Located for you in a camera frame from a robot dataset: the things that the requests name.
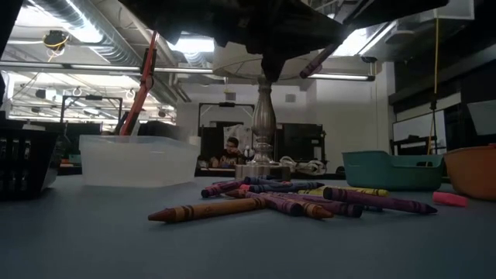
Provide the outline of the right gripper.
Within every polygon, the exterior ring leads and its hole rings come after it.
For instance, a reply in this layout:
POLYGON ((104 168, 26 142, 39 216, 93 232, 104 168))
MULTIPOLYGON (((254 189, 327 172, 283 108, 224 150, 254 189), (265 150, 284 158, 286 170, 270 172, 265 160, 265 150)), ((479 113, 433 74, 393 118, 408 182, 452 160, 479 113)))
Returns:
POLYGON ((118 0, 146 27, 175 44, 183 32, 220 47, 263 54, 265 78, 276 82, 286 54, 306 54, 342 40, 345 27, 300 0, 118 0))

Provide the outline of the purple crayon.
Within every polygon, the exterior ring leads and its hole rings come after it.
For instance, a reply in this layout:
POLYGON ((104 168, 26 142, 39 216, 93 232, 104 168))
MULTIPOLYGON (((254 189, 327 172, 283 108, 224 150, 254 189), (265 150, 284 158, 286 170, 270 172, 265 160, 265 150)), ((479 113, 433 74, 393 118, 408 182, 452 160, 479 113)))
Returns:
POLYGON ((264 193, 257 194, 253 192, 247 192, 246 197, 263 199, 269 208, 272 208, 287 215, 291 215, 291 216, 304 215, 304 209, 300 204, 293 201, 288 201, 287 199, 274 197, 272 195, 266 195, 264 193))
POLYGON ((403 212, 418 213, 421 215, 437 213, 436 208, 418 201, 387 198, 338 188, 325 188, 322 195, 328 200, 369 205, 403 212))
POLYGON ((313 60, 311 60, 305 68, 303 68, 299 74, 299 77, 302 79, 309 78, 312 74, 317 72, 321 67, 322 63, 331 56, 334 51, 339 46, 337 44, 330 44, 326 48, 324 48, 313 60))
POLYGON ((210 198, 212 196, 218 196, 229 191, 238 189, 243 184, 243 181, 223 181, 219 183, 212 184, 201 191, 201 196, 203 198, 210 198))

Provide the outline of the blue crayon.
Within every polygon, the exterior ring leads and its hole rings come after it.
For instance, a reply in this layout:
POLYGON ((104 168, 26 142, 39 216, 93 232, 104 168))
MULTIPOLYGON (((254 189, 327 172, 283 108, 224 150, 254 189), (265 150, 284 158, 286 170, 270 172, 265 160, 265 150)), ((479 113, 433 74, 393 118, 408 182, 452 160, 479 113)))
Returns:
POLYGON ((251 184, 247 190, 254 193, 261 192, 298 192, 300 190, 313 190, 324 186, 319 182, 295 182, 295 183, 272 183, 272 184, 251 184))
POLYGON ((245 177, 243 179, 244 184, 249 184, 249 185, 283 185, 283 184, 290 184, 290 181, 278 181, 278 180, 268 180, 268 179, 263 179, 261 177, 245 177))

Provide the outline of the brown crayon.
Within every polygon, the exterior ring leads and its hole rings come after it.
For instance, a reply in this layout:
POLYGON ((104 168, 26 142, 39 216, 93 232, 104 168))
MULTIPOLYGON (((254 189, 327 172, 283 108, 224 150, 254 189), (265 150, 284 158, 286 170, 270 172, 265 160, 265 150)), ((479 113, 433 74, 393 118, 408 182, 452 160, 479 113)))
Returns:
MULTIPOLYGON (((233 197, 233 198, 247 198, 246 197, 246 193, 247 192, 250 192, 250 191, 247 191, 247 190, 233 190, 233 191, 227 192, 226 195, 228 195, 229 197, 233 197)), ((312 204, 312 203, 303 202, 303 201, 298 201, 298 200, 294 200, 294 199, 290 199, 290 198, 283 198, 283 199, 287 199, 290 202, 296 202, 296 203, 300 204, 303 207, 303 209, 304 209, 304 215, 307 216, 307 217, 309 217, 309 218, 313 218, 313 219, 329 219, 329 218, 332 218, 334 216, 333 213, 328 212, 322 206, 315 205, 315 204, 312 204)))
POLYGON ((241 198, 217 203, 181 205, 174 208, 166 208, 148 215, 148 220, 167 223, 187 222, 221 215, 249 212, 266 207, 267 202, 262 198, 241 198))

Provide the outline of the yellow crayon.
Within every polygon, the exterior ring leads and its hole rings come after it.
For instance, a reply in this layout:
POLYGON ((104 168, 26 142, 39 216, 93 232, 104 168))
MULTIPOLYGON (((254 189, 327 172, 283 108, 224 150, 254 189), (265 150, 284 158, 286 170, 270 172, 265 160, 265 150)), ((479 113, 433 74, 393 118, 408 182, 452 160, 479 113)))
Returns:
POLYGON ((315 188, 315 189, 299 190, 298 193, 302 194, 302 195, 320 195, 320 196, 323 196, 323 192, 327 188, 340 189, 340 190, 346 190, 346 191, 355 191, 355 192, 359 192, 362 194, 374 195, 374 196, 380 196, 380 197, 387 197, 389 195, 389 191, 384 190, 384 189, 345 188, 345 187, 338 187, 338 186, 322 186, 322 187, 315 188))

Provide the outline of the long ceiling light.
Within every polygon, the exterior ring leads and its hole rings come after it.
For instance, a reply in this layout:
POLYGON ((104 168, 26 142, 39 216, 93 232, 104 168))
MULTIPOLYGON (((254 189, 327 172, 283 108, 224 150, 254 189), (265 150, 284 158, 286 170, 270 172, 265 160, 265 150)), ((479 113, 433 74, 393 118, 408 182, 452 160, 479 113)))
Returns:
POLYGON ((336 81, 374 81, 375 76, 370 75, 353 75, 353 74, 313 74, 311 79, 319 80, 336 80, 336 81))
MULTIPOLYGON (((140 73, 139 67, 134 66, 112 66, 112 65, 97 65, 97 64, 58 64, 45 62, 29 62, 29 61, 12 61, 0 60, 0 68, 5 68, 10 71, 93 71, 93 72, 119 72, 124 74, 140 73)), ((157 73, 168 74, 213 74, 213 70, 209 68, 192 68, 192 67, 155 67, 157 73)))

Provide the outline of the teal plastic bin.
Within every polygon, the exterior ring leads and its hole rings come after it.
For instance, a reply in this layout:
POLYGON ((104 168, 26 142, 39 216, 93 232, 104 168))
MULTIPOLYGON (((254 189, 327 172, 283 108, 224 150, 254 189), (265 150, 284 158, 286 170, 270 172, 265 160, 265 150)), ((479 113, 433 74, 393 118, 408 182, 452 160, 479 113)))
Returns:
POLYGON ((392 156, 381 150, 345 152, 348 185, 388 191, 435 191, 442 183, 441 155, 392 156))

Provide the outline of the whiteboard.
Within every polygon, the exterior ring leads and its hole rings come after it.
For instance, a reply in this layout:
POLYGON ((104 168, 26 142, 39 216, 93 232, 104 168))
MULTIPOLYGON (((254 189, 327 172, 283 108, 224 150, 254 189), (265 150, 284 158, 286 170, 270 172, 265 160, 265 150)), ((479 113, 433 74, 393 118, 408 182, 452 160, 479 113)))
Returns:
POLYGON ((393 124, 393 147, 396 155, 426 155, 427 140, 431 136, 431 154, 447 151, 445 113, 437 111, 432 123, 432 113, 395 122, 393 124))

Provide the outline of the clear plastic bin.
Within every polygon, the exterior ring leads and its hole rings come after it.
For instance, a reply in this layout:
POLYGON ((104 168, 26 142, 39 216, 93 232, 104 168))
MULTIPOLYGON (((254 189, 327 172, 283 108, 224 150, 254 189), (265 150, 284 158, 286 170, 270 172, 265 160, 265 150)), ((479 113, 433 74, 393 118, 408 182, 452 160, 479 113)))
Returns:
POLYGON ((79 140, 86 185, 161 188, 194 180, 199 147, 162 136, 95 136, 79 140))

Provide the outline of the grey panel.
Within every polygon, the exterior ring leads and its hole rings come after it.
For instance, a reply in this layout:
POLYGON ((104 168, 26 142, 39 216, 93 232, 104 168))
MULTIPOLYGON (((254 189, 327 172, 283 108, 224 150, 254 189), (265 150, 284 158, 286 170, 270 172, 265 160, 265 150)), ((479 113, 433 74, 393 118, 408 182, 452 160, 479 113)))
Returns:
POLYGON ((496 99, 468 103, 467 107, 479 136, 496 134, 496 99))

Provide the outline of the pink eraser cap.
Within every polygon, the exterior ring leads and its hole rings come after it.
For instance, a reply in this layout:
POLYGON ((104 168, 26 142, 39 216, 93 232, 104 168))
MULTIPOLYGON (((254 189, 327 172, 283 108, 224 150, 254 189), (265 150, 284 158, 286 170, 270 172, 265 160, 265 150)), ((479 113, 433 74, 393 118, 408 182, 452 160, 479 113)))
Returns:
POLYGON ((432 193, 432 201, 436 204, 455 206, 455 207, 467 207, 467 198, 455 195, 447 192, 435 191, 432 193))

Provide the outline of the orange plastic bin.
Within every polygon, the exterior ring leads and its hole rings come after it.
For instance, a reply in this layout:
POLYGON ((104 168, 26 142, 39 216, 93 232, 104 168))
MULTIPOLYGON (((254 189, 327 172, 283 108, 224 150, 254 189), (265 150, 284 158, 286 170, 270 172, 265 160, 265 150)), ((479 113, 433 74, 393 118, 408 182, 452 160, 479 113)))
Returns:
POLYGON ((452 150, 443 157, 456 192, 496 202, 496 144, 452 150))

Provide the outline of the black mesh basket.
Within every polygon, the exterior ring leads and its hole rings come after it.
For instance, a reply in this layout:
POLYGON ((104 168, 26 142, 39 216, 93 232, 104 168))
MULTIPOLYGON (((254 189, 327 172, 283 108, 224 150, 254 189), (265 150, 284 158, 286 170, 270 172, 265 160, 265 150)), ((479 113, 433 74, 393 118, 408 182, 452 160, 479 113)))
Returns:
POLYGON ((53 132, 0 128, 0 201, 36 198, 55 182, 58 140, 53 132))

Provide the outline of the black workstation frame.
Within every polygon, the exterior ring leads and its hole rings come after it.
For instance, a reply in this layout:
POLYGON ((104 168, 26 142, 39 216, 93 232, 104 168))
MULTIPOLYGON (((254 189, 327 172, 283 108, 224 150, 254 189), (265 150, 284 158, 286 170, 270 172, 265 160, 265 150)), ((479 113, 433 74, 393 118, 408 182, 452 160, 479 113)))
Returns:
POLYGON ((243 153, 243 149, 253 145, 253 132, 251 130, 253 112, 255 105, 236 104, 234 102, 220 103, 200 103, 198 105, 198 136, 201 137, 201 152, 198 157, 198 169, 234 169, 224 168, 219 166, 219 158, 221 152, 226 148, 226 142, 229 137, 235 137, 239 140, 239 149, 243 153), (224 115, 217 120, 213 120, 214 126, 205 127, 202 125, 201 117, 214 107, 220 108, 242 108, 248 114, 247 123, 236 121, 233 115, 224 115))

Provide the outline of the silver ventilation duct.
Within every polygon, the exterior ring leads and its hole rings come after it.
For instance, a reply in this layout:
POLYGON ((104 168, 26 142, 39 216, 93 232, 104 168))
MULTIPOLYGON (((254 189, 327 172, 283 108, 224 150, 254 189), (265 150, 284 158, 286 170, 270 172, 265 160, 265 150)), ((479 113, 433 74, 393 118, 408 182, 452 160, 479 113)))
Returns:
POLYGON ((141 66, 142 59, 90 0, 26 0, 114 66, 141 66))

